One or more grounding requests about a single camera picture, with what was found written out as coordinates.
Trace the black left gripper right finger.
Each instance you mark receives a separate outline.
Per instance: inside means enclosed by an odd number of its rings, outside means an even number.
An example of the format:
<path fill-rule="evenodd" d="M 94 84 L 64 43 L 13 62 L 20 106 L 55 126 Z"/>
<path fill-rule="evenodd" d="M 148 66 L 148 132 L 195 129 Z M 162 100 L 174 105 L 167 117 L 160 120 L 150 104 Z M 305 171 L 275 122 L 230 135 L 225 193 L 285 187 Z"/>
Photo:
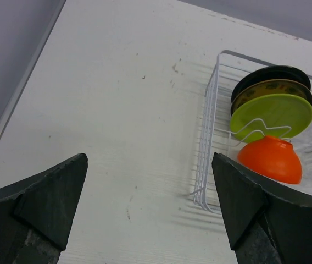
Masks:
<path fill-rule="evenodd" d="M 214 153 L 212 169 L 238 263 L 312 263 L 312 195 Z"/>

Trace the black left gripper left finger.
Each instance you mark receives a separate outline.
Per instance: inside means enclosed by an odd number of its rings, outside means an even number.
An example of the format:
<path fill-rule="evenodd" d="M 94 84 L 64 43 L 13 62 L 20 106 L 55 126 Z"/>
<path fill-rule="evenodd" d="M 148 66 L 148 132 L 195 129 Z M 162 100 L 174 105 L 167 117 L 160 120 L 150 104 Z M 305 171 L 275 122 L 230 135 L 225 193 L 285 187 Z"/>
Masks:
<path fill-rule="evenodd" d="M 0 263 L 57 263 L 88 169 L 84 153 L 0 188 Z"/>

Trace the orange bowl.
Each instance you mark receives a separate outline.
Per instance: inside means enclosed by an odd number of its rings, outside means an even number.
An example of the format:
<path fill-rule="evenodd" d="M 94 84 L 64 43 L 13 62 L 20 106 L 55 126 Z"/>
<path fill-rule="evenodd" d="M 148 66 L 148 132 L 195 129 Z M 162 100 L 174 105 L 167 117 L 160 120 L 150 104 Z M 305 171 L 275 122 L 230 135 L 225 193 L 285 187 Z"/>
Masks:
<path fill-rule="evenodd" d="M 237 155 L 238 161 L 267 178 L 287 184 L 299 184 L 303 169 L 293 145 L 273 136 L 246 144 Z"/>

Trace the lime green plate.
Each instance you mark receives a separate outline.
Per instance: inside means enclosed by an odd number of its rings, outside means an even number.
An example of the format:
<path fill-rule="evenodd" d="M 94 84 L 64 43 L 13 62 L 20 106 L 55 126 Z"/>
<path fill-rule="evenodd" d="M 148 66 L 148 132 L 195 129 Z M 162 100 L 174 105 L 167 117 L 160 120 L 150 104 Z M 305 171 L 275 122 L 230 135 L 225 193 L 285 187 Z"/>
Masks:
<path fill-rule="evenodd" d="M 312 105 L 289 94 L 265 95 L 241 105 L 231 116 L 230 132 L 250 143 L 264 136 L 293 138 L 312 121 Z"/>

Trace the yellow patterned plate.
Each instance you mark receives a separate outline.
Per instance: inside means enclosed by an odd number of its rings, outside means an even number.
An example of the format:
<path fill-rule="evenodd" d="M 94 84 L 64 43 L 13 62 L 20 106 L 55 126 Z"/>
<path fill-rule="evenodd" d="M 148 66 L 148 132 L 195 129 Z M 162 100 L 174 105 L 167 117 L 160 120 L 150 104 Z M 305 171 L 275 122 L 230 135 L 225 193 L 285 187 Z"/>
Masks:
<path fill-rule="evenodd" d="M 272 79 L 251 85 L 236 95 L 231 104 L 231 115 L 248 101 L 272 94 L 296 95 L 312 105 L 312 93 L 305 85 L 288 79 Z"/>

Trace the black plate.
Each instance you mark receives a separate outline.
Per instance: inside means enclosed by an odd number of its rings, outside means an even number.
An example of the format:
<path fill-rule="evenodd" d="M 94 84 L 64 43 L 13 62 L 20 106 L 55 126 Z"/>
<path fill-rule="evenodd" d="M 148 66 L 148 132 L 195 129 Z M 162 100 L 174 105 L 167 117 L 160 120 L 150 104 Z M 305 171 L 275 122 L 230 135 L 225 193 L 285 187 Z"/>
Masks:
<path fill-rule="evenodd" d="M 265 80 L 272 80 L 272 79 L 293 80 L 293 81 L 303 84 L 304 86 L 307 87 L 308 90 L 311 90 L 311 82 L 305 72 L 292 66 L 276 65 L 276 66 L 261 68 L 245 76 L 235 86 L 231 95 L 231 102 L 234 101 L 234 99 L 240 92 L 250 87 L 251 85 L 254 85 L 256 83 L 259 83 Z"/>

